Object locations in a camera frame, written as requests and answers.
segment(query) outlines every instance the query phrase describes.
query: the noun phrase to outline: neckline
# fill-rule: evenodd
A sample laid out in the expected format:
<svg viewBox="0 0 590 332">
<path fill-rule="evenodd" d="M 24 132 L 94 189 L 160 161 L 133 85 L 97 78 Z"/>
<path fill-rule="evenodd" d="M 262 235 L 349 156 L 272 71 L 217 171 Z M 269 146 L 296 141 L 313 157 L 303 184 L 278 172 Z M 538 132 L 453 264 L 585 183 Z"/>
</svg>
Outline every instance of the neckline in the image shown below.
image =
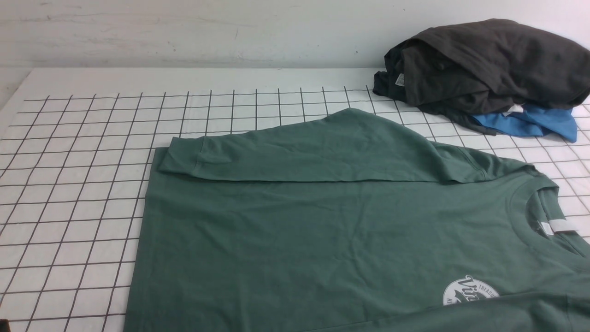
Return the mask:
<svg viewBox="0 0 590 332">
<path fill-rule="evenodd" d="M 535 252 L 552 258 L 573 269 L 590 272 L 590 259 L 576 255 L 566 249 L 547 241 L 537 234 L 528 224 L 526 219 L 526 206 L 533 195 L 543 189 L 557 187 L 557 185 L 545 176 L 535 176 L 533 179 L 521 185 L 508 202 L 508 215 L 517 236 Z"/>
</svg>

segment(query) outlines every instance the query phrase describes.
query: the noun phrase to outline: white table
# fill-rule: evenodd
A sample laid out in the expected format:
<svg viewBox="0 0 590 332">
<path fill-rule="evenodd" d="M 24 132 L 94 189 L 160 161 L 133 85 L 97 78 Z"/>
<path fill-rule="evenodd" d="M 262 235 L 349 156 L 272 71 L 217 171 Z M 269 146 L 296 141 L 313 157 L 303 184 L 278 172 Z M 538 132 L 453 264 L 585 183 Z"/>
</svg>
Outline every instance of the white table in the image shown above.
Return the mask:
<svg viewBox="0 0 590 332">
<path fill-rule="evenodd" d="M 0 112 L 0 318 L 14 332 L 120 331 L 154 147 L 347 107 L 432 141 L 534 163 L 561 186 L 562 209 L 590 239 L 590 106 L 575 109 L 575 144 L 483 136 L 374 95 L 376 71 L 33 70 Z"/>
</svg>

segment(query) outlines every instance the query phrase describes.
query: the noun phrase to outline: circular logo print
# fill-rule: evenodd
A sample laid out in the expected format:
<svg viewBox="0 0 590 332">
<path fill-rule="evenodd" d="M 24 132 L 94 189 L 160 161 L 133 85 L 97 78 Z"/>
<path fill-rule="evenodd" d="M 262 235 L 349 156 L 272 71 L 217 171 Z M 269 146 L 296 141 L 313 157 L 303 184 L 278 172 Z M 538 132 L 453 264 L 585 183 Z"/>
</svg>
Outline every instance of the circular logo print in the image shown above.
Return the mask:
<svg viewBox="0 0 590 332">
<path fill-rule="evenodd" d="M 455 280 L 447 286 L 447 289 L 444 290 L 442 304 L 470 302 L 497 296 L 500 295 L 490 285 L 466 275 L 464 279 Z"/>
</svg>

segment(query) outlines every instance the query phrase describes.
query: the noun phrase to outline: grid mat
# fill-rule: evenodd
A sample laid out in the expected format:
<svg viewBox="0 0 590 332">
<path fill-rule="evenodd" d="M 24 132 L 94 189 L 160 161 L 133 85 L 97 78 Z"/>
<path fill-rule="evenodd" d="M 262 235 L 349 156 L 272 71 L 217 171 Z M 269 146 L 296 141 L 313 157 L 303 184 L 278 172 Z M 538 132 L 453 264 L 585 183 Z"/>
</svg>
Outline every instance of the grid mat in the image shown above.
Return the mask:
<svg viewBox="0 0 590 332">
<path fill-rule="evenodd" d="M 484 136 L 367 86 L 47 96 L 0 141 L 0 318 L 13 332 L 122 331 L 153 149 L 324 118 L 353 107 L 431 141 L 535 166 L 590 243 L 590 105 L 578 141 Z"/>
</svg>

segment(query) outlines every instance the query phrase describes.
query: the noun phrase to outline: white label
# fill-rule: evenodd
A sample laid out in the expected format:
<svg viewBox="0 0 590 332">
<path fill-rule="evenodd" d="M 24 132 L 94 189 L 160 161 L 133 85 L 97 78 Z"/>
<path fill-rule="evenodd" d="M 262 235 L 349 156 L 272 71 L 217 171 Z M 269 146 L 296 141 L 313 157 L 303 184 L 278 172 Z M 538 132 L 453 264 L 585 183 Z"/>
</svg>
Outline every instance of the white label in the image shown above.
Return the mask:
<svg viewBox="0 0 590 332">
<path fill-rule="evenodd" d="M 522 108 L 522 106 L 518 105 L 518 104 L 514 104 L 512 105 L 512 107 L 505 111 L 504 113 L 502 113 L 503 116 L 509 116 L 512 113 L 524 113 L 525 109 Z"/>
<path fill-rule="evenodd" d="M 395 85 L 405 86 L 404 74 L 399 74 L 398 79 L 395 81 Z"/>
<path fill-rule="evenodd" d="M 541 222 L 541 227 L 543 227 L 543 230 L 545 231 L 545 234 L 547 235 L 553 235 L 553 229 L 551 229 L 551 225 L 545 222 Z"/>
<path fill-rule="evenodd" d="M 549 225 L 551 225 L 551 229 L 557 232 L 571 232 L 571 231 L 578 231 L 578 226 L 573 222 L 565 219 L 553 219 L 548 221 Z"/>
</svg>

